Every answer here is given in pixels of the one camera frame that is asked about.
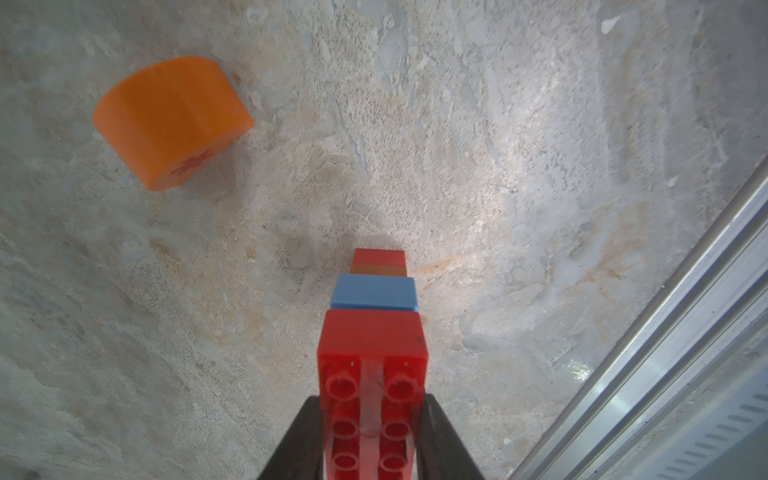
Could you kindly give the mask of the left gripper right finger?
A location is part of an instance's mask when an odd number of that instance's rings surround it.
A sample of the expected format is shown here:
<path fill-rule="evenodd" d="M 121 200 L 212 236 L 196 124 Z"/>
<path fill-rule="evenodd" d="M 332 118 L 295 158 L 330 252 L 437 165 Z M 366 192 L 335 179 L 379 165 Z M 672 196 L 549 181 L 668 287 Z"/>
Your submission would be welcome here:
<path fill-rule="evenodd" d="M 419 480 L 484 480 L 436 397 L 426 394 L 416 436 Z"/>

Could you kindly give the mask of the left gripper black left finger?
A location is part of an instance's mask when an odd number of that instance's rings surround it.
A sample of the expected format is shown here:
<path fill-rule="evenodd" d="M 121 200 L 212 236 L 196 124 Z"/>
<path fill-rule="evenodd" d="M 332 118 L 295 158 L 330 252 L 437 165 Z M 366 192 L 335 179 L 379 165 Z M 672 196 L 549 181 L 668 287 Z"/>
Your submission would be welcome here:
<path fill-rule="evenodd" d="M 323 415 L 319 396 L 308 397 L 258 480 L 323 478 Z"/>

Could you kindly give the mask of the red 2x4 lego brick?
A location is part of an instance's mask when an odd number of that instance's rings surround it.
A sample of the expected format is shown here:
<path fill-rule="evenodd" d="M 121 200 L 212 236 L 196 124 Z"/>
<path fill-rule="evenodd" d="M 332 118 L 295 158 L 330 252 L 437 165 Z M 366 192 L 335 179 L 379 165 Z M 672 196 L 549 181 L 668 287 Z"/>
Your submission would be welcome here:
<path fill-rule="evenodd" d="M 330 479 L 408 479 L 428 350 L 414 311 L 327 311 L 317 350 Z"/>

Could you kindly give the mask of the blue 2x4 lego brick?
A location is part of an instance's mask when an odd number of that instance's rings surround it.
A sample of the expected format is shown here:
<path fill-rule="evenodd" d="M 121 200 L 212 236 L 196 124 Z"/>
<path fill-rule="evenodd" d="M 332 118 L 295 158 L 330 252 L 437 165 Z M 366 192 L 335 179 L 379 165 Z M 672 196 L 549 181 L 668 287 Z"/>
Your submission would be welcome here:
<path fill-rule="evenodd" d="M 341 274 L 331 309 L 419 311 L 415 280 L 410 277 Z"/>

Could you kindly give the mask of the brown 2x2 lego brick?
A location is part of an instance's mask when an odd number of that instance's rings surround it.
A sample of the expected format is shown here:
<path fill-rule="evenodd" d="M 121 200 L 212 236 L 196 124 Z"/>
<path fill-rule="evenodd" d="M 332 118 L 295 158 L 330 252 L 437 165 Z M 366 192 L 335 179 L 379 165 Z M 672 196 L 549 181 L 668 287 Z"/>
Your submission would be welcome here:
<path fill-rule="evenodd" d="M 408 272 L 405 266 L 377 265 L 377 264 L 353 264 L 350 267 L 350 274 L 357 275 L 378 275 L 391 277 L 407 277 Z"/>

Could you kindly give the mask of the red 2x2 lego brick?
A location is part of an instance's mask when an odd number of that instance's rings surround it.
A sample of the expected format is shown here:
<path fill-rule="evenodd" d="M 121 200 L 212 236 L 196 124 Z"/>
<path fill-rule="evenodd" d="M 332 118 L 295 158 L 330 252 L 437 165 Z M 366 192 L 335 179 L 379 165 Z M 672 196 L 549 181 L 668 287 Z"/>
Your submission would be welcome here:
<path fill-rule="evenodd" d="M 406 253 L 402 250 L 358 248 L 355 250 L 352 263 L 354 265 L 407 266 Z"/>

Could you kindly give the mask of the orange half-round lego piece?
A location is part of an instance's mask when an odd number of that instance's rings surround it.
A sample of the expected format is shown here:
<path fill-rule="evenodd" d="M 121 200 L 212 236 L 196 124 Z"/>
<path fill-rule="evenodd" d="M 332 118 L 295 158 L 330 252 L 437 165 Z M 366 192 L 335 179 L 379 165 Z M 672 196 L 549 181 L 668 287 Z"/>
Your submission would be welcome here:
<path fill-rule="evenodd" d="M 220 66 L 186 56 L 146 67 L 97 103 L 94 126 L 154 192 L 184 183 L 254 120 Z"/>

